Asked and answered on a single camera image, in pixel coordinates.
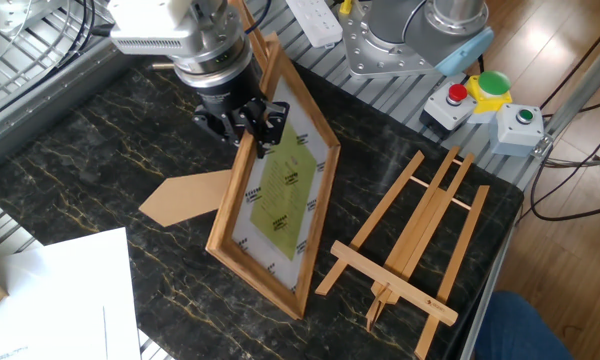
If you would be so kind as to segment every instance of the black marble table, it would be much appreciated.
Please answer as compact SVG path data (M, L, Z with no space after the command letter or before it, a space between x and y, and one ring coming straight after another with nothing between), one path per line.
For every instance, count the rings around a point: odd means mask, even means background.
M0 206L43 244L126 227L138 325L177 360L415 358L425 314L401 300L367 333L371 280L355 270L346 270L328 296L312 293L305 318L293 321L205 252L215 212L162 228L138 211L165 178L230 168L236 152L191 121L198 99L190 89L145 66L130 69L8 159L0 167ZM416 176L430 181L447 151L298 70L342 143L315 290L336 260L333 242L353 238L411 157L424 153ZM438 328L430 359L448 358L470 324L470 309L522 203L520 190L475 166L457 198L471 203L483 184L491 191L448 302L459 319ZM407 184L361 250L365 256L384 261L424 191ZM466 215L449 206L413 285L435 296Z

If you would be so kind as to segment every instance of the emergency stop button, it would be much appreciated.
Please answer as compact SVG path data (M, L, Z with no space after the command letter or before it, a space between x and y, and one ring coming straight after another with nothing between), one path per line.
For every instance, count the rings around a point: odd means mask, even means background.
M449 104L457 106L462 100L466 99L469 93L467 88L462 84L454 84L449 88L449 95L447 95L447 101Z

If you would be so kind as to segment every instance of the wooden easel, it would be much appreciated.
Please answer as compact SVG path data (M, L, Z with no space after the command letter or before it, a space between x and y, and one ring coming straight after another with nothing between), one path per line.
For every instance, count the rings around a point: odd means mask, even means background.
M456 312L445 306L444 302L446 302L449 296L471 234L489 191L488 186L481 186L471 206L454 198L474 159L473 154L469 154L464 161L460 162L455 159L458 152L458 147L454 147L449 151L438 172L429 184L413 176L424 159L422 153L418 152L385 194L367 221L362 225L362 228L358 231L349 246L346 247L339 241L336 241L333 245L331 253L338 257L338 261L316 289L316 294L326 295L347 265L351 265L374 279L375 282L372 286L372 291L376 298L366 315L367 331L371 331L384 306L386 304L395 304L400 297L405 298L407 301L426 311L429 314L429 318L423 336L418 344L419 351L416 352L417 354L424 354L424 356L426 356L426 351L431 344L438 321L442 321L447 325L453 325L458 316ZM460 165L460 168L447 190L442 190L439 188L440 183L453 163ZM380 218L409 180L425 186L427 190L396 241L389 257L385 261L384 268L382 268L358 254L357 251L364 244L371 231L380 221ZM421 290L409 285L407 281L413 274L424 250L433 237L451 202L469 210L469 215L442 286L440 287L438 298L432 299Z

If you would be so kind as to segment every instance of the wooden picture frame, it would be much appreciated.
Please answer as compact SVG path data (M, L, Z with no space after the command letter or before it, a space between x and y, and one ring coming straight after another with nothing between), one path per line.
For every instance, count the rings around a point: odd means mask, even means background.
M234 4L234 6L237 6L240 10L245 27L247 27L247 24L250 23L249 18L251 21L253 20L248 10L244 7L242 1ZM277 36L272 34L272 36L264 40L260 32L256 30L250 34L250 39L254 48L254 54L260 54L260 56L256 56L256 60L261 68L264 69L260 83L263 93L268 99L275 101L274 94L276 87L279 81L284 79L287 87L293 92L296 100L327 145L327 160L324 164L322 180L311 219L309 235L304 247L295 292L283 285L265 267L243 251L232 238L240 207L245 196L247 182L249 181L251 169L256 159L255 140L249 133L245 132L240 143L232 168L229 186L220 203L206 250L289 316L294 319L301 319L304 316L309 296L311 276L318 253L320 237L329 203L329 195L335 177L340 143L311 97L300 75L295 70L291 60L284 54Z

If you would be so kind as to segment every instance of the yellow paper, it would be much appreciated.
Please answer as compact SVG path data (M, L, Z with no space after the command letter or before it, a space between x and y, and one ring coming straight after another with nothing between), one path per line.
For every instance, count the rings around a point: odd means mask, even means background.
M262 195L254 205L251 222L283 253L293 260L302 218L307 208L316 159L287 123L280 144L265 157L260 180Z

